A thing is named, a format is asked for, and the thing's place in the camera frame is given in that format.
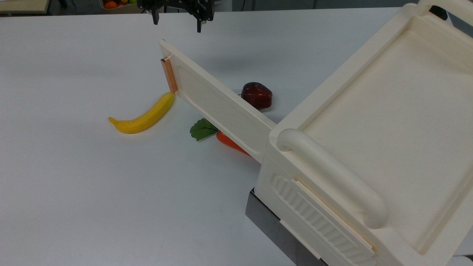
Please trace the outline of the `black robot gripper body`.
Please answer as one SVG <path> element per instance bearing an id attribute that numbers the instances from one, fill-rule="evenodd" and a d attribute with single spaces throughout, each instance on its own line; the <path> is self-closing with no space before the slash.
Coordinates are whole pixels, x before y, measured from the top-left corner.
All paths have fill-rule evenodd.
<path id="1" fill-rule="evenodd" d="M 214 1 L 213 0 L 137 0 L 137 7 L 152 14 L 152 10 L 159 10 L 162 7 L 177 8 L 185 10 L 188 14 L 203 21 L 213 21 Z"/>

